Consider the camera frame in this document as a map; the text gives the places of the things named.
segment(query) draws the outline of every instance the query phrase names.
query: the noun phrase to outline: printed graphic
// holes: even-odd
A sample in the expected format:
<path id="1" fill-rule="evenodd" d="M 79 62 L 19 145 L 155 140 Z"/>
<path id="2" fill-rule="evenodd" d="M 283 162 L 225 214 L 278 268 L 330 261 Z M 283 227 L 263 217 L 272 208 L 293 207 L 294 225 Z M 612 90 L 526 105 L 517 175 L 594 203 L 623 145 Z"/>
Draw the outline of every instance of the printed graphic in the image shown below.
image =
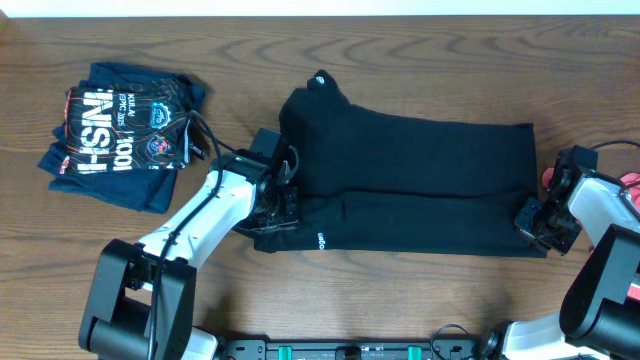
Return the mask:
<path id="1" fill-rule="evenodd" d="M 324 233 L 318 233 L 318 248 L 320 250 L 324 250 L 324 247 L 327 245 L 327 242 L 324 240 Z"/>
<path id="2" fill-rule="evenodd" d="M 163 103 L 151 103 L 151 122 L 149 125 L 154 129 L 162 129 L 169 124 L 169 121 L 171 121 L 169 108 Z"/>
<path id="3" fill-rule="evenodd" d="M 171 144 L 167 139 L 159 134 L 153 134 L 149 142 L 147 143 L 147 154 L 150 157 L 156 155 L 165 155 L 168 151 L 171 151 Z"/>

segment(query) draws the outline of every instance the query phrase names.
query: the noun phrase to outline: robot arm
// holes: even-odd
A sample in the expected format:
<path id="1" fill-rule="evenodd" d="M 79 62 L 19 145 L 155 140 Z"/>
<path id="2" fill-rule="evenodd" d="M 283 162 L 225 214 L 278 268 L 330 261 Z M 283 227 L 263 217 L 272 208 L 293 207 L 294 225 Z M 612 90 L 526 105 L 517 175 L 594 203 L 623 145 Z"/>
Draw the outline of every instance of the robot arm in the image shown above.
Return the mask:
<path id="1" fill-rule="evenodd" d="M 592 150 L 560 152 L 549 199 L 530 199 L 516 219 L 527 240 L 561 254 L 579 222 L 595 250 L 559 313 L 509 325 L 501 351 L 508 359 L 640 356 L 640 303 L 627 298 L 640 271 L 640 214 L 623 184 L 598 174 L 596 163 Z"/>
<path id="2" fill-rule="evenodd" d="M 288 155 L 289 147 L 278 133 L 260 129 L 249 150 L 222 156 L 223 169 L 214 163 L 198 193 L 163 226 L 133 245 L 110 242 L 98 260 L 80 347 L 101 359 L 146 359 L 150 306 L 127 297 L 127 291 L 153 290 L 154 275 L 162 266 L 154 358 L 212 359 L 216 338 L 191 326 L 196 274 L 234 227 L 268 233 L 297 225 L 296 189 L 287 184 L 292 176 Z M 169 234 L 209 196 L 219 171 L 222 182 L 216 196 L 193 215 L 158 264 Z"/>

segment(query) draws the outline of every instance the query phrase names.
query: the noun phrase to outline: wood grain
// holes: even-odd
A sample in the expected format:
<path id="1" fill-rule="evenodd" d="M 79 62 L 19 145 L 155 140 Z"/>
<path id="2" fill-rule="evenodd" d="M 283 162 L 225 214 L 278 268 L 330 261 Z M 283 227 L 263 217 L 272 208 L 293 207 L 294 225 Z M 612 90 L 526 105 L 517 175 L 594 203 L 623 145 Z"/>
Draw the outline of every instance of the wood grain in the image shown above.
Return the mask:
<path id="1" fill-rule="evenodd" d="M 12 20 L 0 40 L 0 358 L 95 358 L 76 344 L 102 248 L 135 242 L 201 186 L 182 171 L 167 215 L 49 192 L 36 164 L 64 91 L 95 61 L 186 73 L 210 86 L 204 116 L 247 146 L 294 87 L 328 70 L 354 103 L 443 121 L 535 123 L 539 169 L 573 144 L 640 138 L 635 17 L 152 18 Z M 603 149 L 601 170 L 640 170 Z M 230 234 L 198 278 L 194 324 L 291 338 L 420 338 L 481 332 L 557 311 L 588 256 L 506 259 L 253 250 Z"/>

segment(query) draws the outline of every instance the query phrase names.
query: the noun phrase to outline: black garment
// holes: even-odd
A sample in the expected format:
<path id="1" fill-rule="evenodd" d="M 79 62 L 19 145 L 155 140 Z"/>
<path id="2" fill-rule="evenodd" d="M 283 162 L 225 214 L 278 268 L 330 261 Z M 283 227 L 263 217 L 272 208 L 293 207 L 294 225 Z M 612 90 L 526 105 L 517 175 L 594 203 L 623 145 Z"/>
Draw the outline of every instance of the black garment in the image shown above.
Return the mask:
<path id="1" fill-rule="evenodd" d="M 351 105 L 324 71 L 280 112 L 299 151 L 300 226 L 257 250 L 360 249 L 544 257 L 513 230 L 537 193 L 530 124 L 438 122 Z"/>
<path id="2" fill-rule="evenodd" d="M 184 167 L 189 119 L 186 86 L 177 79 L 76 86 L 67 101 L 66 174 Z"/>
<path id="3" fill-rule="evenodd" d="M 146 84 L 161 79 L 177 79 L 187 89 L 183 106 L 185 110 L 199 111 L 204 102 L 204 88 L 193 84 L 186 76 L 159 72 L 136 66 L 116 63 L 91 65 L 87 80 L 80 86 L 111 88 L 112 85 Z M 99 200 L 138 210 L 164 214 L 167 212 L 176 180 L 175 169 L 138 169 L 121 173 L 64 175 L 60 169 L 67 156 L 64 127 L 53 130 L 58 142 L 52 144 L 38 167 L 56 178 L 49 184 L 52 191 L 79 193 Z"/>

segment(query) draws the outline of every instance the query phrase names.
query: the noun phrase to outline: black pants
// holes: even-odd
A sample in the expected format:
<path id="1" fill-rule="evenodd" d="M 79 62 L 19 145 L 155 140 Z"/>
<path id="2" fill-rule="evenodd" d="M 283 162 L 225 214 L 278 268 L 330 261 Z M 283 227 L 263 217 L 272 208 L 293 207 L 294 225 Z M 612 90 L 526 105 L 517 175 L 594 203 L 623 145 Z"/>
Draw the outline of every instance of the black pants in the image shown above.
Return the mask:
<path id="1" fill-rule="evenodd" d="M 324 71 L 280 113 L 300 153 L 300 226 L 257 250 L 358 249 L 544 257 L 513 229 L 536 196 L 531 124 L 438 122 L 351 105 Z"/>

